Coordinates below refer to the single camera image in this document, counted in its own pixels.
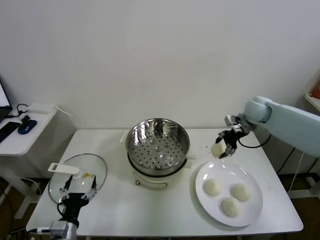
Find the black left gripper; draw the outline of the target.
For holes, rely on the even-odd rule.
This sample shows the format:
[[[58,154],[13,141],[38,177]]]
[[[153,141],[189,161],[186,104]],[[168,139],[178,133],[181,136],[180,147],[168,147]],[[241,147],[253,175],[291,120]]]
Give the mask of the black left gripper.
[[[69,188],[73,176],[70,175],[63,187],[59,189],[61,202],[57,204],[57,211],[61,215],[60,221],[77,222],[80,210],[88,204],[97,194],[96,176],[93,176],[93,181],[90,190],[87,193],[69,193]]]

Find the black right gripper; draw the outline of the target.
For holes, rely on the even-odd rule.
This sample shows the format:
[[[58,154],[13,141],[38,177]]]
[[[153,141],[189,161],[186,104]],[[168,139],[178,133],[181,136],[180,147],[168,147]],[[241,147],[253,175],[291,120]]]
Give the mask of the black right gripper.
[[[218,134],[218,137],[215,140],[215,143],[218,144],[221,141],[224,141],[227,148],[219,156],[219,159],[227,158],[232,156],[237,149],[237,142],[240,138],[245,137],[248,134],[247,130],[244,130],[239,124],[234,125],[229,130],[221,131]]]

